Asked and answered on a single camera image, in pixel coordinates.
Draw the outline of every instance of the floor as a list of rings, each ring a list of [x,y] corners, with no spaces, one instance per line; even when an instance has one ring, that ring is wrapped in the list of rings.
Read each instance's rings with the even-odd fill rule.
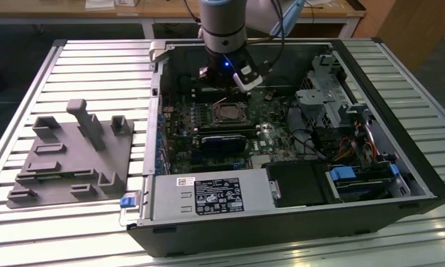
[[[192,38],[197,27],[157,25],[154,32],[157,38]],[[0,26],[0,70],[8,82],[0,93],[0,138],[53,40],[138,38],[144,36],[136,24],[48,25],[42,34],[30,25]],[[445,108],[445,39],[414,75]]]

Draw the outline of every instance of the power supply label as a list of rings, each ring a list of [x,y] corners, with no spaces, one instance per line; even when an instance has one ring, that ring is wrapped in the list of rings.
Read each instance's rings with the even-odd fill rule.
[[[194,201],[198,215],[244,211],[238,178],[194,181]]]

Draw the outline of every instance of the paper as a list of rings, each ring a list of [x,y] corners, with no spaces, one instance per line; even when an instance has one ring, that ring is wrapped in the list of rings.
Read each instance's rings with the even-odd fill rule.
[[[86,11],[114,10],[113,0],[86,0]]]
[[[333,2],[333,0],[306,0],[306,3],[312,6],[316,4],[328,4],[330,2]]]

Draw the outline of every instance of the gray 3d printed holder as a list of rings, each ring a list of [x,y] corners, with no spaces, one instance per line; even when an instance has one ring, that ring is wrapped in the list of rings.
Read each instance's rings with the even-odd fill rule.
[[[124,116],[100,122],[84,99],[69,100],[66,111],[77,123],[36,119],[37,137],[8,194],[10,209],[118,199],[125,193],[133,122]]]

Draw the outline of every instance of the aluminum extrusion table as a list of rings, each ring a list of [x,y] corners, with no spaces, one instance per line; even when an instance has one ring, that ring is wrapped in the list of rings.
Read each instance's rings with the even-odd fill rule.
[[[134,120],[128,191],[141,188],[150,40],[56,42],[0,140],[0,266],[438,266],[445,264],[445,205],[402,219],[373,234],[152,258],[125,233],[138,217],[118,200],[10,210],[6,195],[20,172],[37,116],[65,113],[70,98],[88,100],[100,120]],[[344,41],[364,72],[445,181],[445,110],[405,70],[385,45]],[[354,96],[361,96],[353,88]]]

